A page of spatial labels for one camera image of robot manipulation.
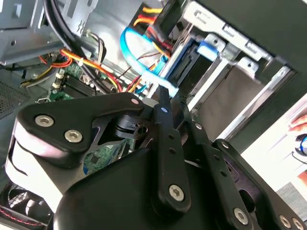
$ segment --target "fan grille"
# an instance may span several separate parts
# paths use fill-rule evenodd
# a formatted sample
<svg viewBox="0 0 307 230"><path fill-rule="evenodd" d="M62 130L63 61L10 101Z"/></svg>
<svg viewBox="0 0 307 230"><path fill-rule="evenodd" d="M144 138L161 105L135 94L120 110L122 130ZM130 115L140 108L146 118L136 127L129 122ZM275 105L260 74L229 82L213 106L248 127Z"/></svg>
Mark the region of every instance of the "fan grille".
<svg viewBox="0 0 307 230"><path fill-rule="evenodd" d="M13 197L11 200L9 200L9 205L10 205L11 208L13 208L15 205L19 204L23 200L27 199L27 197L28 197L27 191L24 188L22 188L20 186L15 186L15 187L12 187L11 190L13 190L13 189L22 189L22 190L24 190L24 193L21 193L21 194L15 196L15 197Z"/></svg>
<svg viewBox="0 0 307 230"><path fill-rule="evenodd" d="M3 82L0 82L0 119L12 113L30 97Z"/></svg>

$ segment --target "metal bracket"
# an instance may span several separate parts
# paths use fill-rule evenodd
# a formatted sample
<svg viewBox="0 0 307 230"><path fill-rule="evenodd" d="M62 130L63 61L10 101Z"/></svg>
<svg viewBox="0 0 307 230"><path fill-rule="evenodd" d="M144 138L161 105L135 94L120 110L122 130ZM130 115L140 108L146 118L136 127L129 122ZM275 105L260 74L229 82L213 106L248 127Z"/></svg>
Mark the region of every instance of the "metal bracket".
<svg viewBox="0 0 307 230"><path fill-rule="evenodd" d="M238 61L236 66L242 69L250 78L253 79L253 81L260 83L259 80L255 79L255 74L259 68L259 65L256 62L252 61L248 57L243 57Z"/></svg>
<svg viewBox="0 0 307 230"><path fill-rule="evenodd" d="M67 0L62 16L75 35L81 37L85 23L97 3L98 0Z"/></svg>
<svg viewBox="0 0 307 230"><path fill-rule="evenodd" d="M226 46L226 43L215 34L208 34L204 41L215 47L219 52L222 52Z"/></svg>

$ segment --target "yellow wire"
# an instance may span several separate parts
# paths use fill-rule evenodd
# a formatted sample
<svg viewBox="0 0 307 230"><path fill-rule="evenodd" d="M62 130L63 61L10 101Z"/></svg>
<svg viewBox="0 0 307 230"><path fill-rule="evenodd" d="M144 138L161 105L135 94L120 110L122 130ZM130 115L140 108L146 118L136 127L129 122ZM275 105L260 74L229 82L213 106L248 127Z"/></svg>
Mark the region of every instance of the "yellow wire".
<svg viewBox="0 0 307 230"><path fill-rule="evenodd" d="M74 59L74 60L76 60L76 61L80 61L80 60L81 60L81 58L80 58L79 56L77 56L77 55L75 55L75 54L73 54L73 53L71 53L71 52L68 52L67 50L64 50L64 49L63 49L62 52L63 52L63 54L67 55L68 57L70 57L70 58L72 58L72 59ZM86 59L83 60L83 63L84 63L85 65L88 65L88 66L90 66L90 67L93 67L93 68L99 70L100 72L106 74L106 71L105 71L98 63L91 62L91 61L86 60ZM117 89L118 87L117 87L117 84L115 83L115 81L113 81L111 78L108 78L108 79L110 80L110 82L112 82L112 84L113 84L113 85L115 86L115 88Z"/></svg>
<svg viewBox="0 0 307 230"><path fill-rule="evenodd" d="M155 48L156 50L159 51L159 53L161 53L161 54L163 54L164 56L167 56L168 58L170 58L170 55L167 54L166 52L164 52L162 49L160 49L160 48L156 45L156 43L152 42L152 44L153 44L154 48Z"/></svg>
<svg viewBox="0 0 307 230"><path fill-rule="evenodd" d="M40 79L42 78L43 76L45 76L49 71L51 71L53 67L50 66L45 72L43 72L42 74L40 74L39 76L37 76L36 78L34 78L34 80L37 80L37 79ZM21 86L27 86L29 85L31 82L30 81L26 81L24 83L21 84Z"/></svg>
<svg viewBox="0 0 307 230"><path fill-rule="evenodd" d="M149 70L153 70L156 67L156 64L153 64ZM134 86L132 86L132 88L128 91L128 92L134 92L135 88L140 84L140 82L142 81L142 78L140 78L135 84Z"/></svg>
<svg viewBox="0 0 307 230"><path fill-rule="evenodd" d="M143 12L145 13L161 13L163 8L147 8L143 7Z"/></svg>
<svg viewBox="0 0 307 230"><path fill-rule="evenodd" d="M133 26L136 26L138 23L147 23L149 25L153 25L154 24L154 20L147 19L147 18L138 18L137 20L135 20Z"/></svg>
<svg viewBox="0 0 307 230"><path fill-rule="evenodd" d="M135 88L140 84L141 81L142 78L140 78L128 92L134 92Z"/></svg>

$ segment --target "wire bundle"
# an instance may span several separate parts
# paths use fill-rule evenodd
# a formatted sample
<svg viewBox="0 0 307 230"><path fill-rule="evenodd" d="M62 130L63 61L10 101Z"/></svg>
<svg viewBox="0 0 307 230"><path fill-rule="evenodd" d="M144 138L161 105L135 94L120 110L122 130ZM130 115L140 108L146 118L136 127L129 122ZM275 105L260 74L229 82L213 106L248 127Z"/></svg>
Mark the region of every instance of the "wire bundle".
<svg viewBox="0 0 307 230"><path fill-rule="evenodd" d="M59 39L63 42L63 44L69 51L72 51L80 58L86 59L84 52L78 45L79 43L77 38L72 34L70 29L64 22L56 0L43 1L46 18L53 31L56 33L56 35L59 37ZM94 85L100 90L101 93L112 93L111 90L101 82L99 76L97 76L95 72L92 71L92 69L88 68L88 66L86 65L81 65L81 69L93 81Z"/></svg>
<svg viewBox="0 0 307 230"><path fill-rule="evenodd" d="M83 66L83 64L90 66L94 69L99 70L100 72L104 73L107 75L107 77L109 78L110 82L114 85L114 87L118 90L118 92L122 92L122 87L119 84L119 82L115 79L115 77L108 71L106 71L105 69L103 69L99 63L95 63L93 61L81 58L80 56L68 51L68 50L61 50L61 54L70 57L72 59L74 59L75 61L78 62L79 65Z"/></svg>
<svg viewBox="0 0 307 230"><path fill-rule="evenodd" d="M149 67L149 70L153 70L156 67L156 64L153 64ZM128 86L127 88L127 92L134 92L134 90L136 89L136 87L140 84L140 82L142 81L142 77L141 75L136 77L131 84Z"/></svg>
<svg viewBox="0 0 307 230"><path fill-rule="evenodd" d="M55 71L56 71L56 68L53 68L53 67L50 66L45 72L43 72L42 74L40 74L39 76L37 76L34 79L30 79L30 80L27 80L27 81L21 83L20 86L29 88L29 87L38 85L38 84L46 81L52 74L55 73Z"/></svg>
<svg viewBox="0 0 307 230"><path fill-rule="evenodd" d="M39 59L41 60L41 62L43 62L44 64L47 65L47 61L45 59L43 59L43 57L39 56ZM67 66L70 66L72 64L72 58L68 58L67 61L65 62L61 62L61 63L58 63L58 62L54 62L51 64L51 67L53 68L65 68Z"/></svg>
<svg viewBox="0 0 307 230"><path fill-rule="evenodd" d="M143 12L147 14L159 14L161 13L162 8L147 8L143 7ZM151 15L142 15L140 14L137 20L133 23L133 26L136 26L138 23L146 23L149 25L153 25L156 16L152 17ZM168 43L161 42L157 33L153 30L153 28L148 27L146 31L147 36L151 39L152 45L154 48L159 51L164 56L170 58L170 51L172 50L172 46Z"/></svg>
<svg viewBox="0 0 307 230"><path fill-rule="evenodd" d="M97 35L90 31L87 31L87 36L90 36L98 43L98 63L102 64L103 60L106 57L106 46L105 42Z"/></svg>

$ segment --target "screw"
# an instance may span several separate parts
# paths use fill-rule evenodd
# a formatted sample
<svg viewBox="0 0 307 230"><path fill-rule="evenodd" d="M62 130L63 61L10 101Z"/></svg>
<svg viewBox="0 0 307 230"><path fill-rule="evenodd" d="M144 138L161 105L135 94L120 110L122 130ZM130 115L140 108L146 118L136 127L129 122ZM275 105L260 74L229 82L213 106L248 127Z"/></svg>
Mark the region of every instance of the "screw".
<svg viewBox="0 0 307 230"><path fill-rule="evenodd" d="M134 103L134 104L139 104L139 101L136 100L136 99L131 99L131 101L132 101L132 103Z"/></svg>
<svg viewBox="0 0 307 230"><path fill-rule="evenodd" d="M223 145L226 149L229 148L229 146L227 145L227 143L224 142L224 141L222 141L222 145Z"/></svg>
<svg viewBox="0 0 307 230"><path fill-rule="evenodd" d="M295 218L292 218L293 223L295 224L295 226L299 229L299 230L304 230L303 225Z"/></svg>
<svg viewBox="0 0 307 230"><path fill-rule="evenodd" d="M198 129L202 129L201 125L198 124L198 123L195 123L195 126L196 126L196 128L198 128Z"/></svg>
<svg viewBox="0 0 307 230"><path fill-rule="evenodd" d="M286 217L284 217L283 215L279 215L279 219L280 221L283 223L283 225L286 227L286 228L291 228L291 224L290 222L286 219Z"/></svg>
<svg viewBox="0 0 307 230"><path fill-rule="evenodd" d="M248 217L245 215L245 213L241 209L236 207L234 209L234 214L237 220L239 220L241 224L248 225Z"/></svg>
<svg viewBox="0 0 307 230"><path fill-rule="evenodd" d="M54 120L47 115L40 115L35 118L35 123L41 127L50 127L54 124Z"/></svg>
<svg viewBox="0 0 307 230"><path fill-rule="evenodd" d="M176 201L183 201L184 193L182 189L178 185L171 185L169 187L169 194L176 200Z"/></svg>
<svg viewBox="0 0 307 230"><path fill-rule="evenodd" d="M68 130L64 134L65 139L71 143L79 143L82 141L82 134L77 130Z"/></svg>
<svg viewBox="0 0 307 230"><path fill-rule="evenodd" d="M168 112L168 110L167 110L167 109L165 109L164 107L162 107L162 108L161 108L161 110L162 110L163 112L165 112L165 113L167 113L167 112Z"/></svg>

